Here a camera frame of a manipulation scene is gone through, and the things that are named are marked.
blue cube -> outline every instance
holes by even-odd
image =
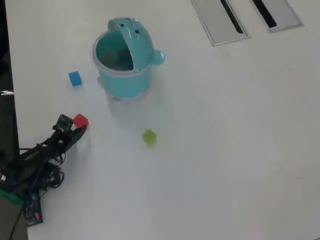
[[[73,71],[69,73],[69,78],[72,86],[78,86],[82,84],[82,80],[78,71]]]

dark floor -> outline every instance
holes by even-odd
[[[9,52],[2,59],[8,68],[0,73],[0,91],[13,91]],[[14,95],[0,95],[0,150],[5,155],[17,148],[16,114]],[[0,240],[8,240],[19,212],[19,207],[0,196]],[[28,240],[24,219],[21,218],[12,240]]]

red cube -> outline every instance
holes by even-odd
[[[88,119],[80,113],[74,117],[73,123],[77,128],[82,128],[83,126],[89,125]]]

teal plastic container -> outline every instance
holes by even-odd
[[[122,17],[110,20],[95,41],[93,61],[107,94],[132,99],[149,89],[152,65],[161,65],[165,56],[138,20]]]

black cable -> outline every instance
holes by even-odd
[[[64,173],[63,171],[61,171],[61,172],[59,173],[59,177],[60,177],[59,183],[57,183],[56,185],[51,185],[51,188],[52,188],[52,189],[56,189],[56,188],[60,187],[60,185],[62,184],[62,182],[65,180],[65,173]]]
[[[63,163],[65,162],[66,157],[67,157],[66,153],[63,152],[63,153],[59,156],[60,160],[58,160],[57,157],[56,157],[54,160],[56,160],[56,161],[59,163],[58,166],[60,166],[61,164],[63,164]]]
[[[31,194],[31,192],[33,191],[33,189],[34,189],[34,187],[35,187],[35,185],[36,185],[36,182],[37,182],[37,180],[38,180],[38,178],[39,178],[39,176],[40,176],[40,173],[41,173],[41,171],[42,171],[42,169],[44,168],[44,166],[45,166],[46,163],[47,163],[46,159],[44,159],[42,162],[39,163],[40,166],[39,166],[39,168],[38,168],[38,170],[37,170],[37,173],[36,173],[36,175],[35,175],[35,178],[34,178],[34,180],[33,180],[33,182],[32,182],[32,185],[31,185],[31,187],[30,187],[28,196],[29,196],[29,195]],[[12,237],[14,236],[14,233],[15,233],[16,228],[17,228],[17,226],[18,226],[18,222],[19,222],[19,220],[20,220],[20,218],[21,218],[21,214],[22,214],[22,212],[23,212],[23,210],[24,210],[24,208],[25,208],[26,202],[27,202],[27,199],[26,199],[26,197],[25,197],[24,203],[23,203],[23,205],[22,205],[22,207],[21,207],[21,209],[20,209],[20,211],[19,211],[19,214],[18,214],[18,216],[17,216],[17,218],[16,218],[16,220],[15,220],[15,222],[14,222],[14,225],[13,225],[13,227],[12,227],[12,229],[11,229],[11,233],[10,233],[9,240],[12,240]]]
[[[37,143],[35,147],[29,148],[29,150],[27,150],[26,152],[22,153],[20,156],[23,156],[23,155],[27,154],[29,151],[32,152],[32,154],[27,155],[27,156],[24,158],[24,161],[25,161],[26,159],[28,159],[28,158],[30,158],[30,157],[32,157],[32,156],[34,156],[34,155],[44,154],[43,152],[46,151],[47,149],[44,148],[44,147],[42,147],[42,145],[43,145],[42,143],[40,143],[40,144]],[[9,192],[11,192],[14,188],[16,188],[16,187],[18,187],[18,186],[20,186],[20,185],[22,185],[22,184],[24,184],[25,182],[28,182],[28,181],[29,181],[29,178],[26,178],[26,179],[22,180],[21,182],[18,182],[18,183],[16,183],[16,184],[12,185],[12,186],[10,187],[10,189],[9,189]]]
[[[10,237],[9,237],[9,240],[12,240],[12,237],[14,236],[14,233],[16,231],[16,228],[18,226],[18,223],[19,223],[19,220],[21,218],[21,215],[22,215],[22,212],[24,211],[24,208],[25,208],[25,202],[22,204],[21,208],[20,208],[20,211],[18,213],[18,216],[17,218],[15,219],[15,222],[14,222],[14,225],[12,227],[12,230],[11,230],[11,233],[10,233]]]

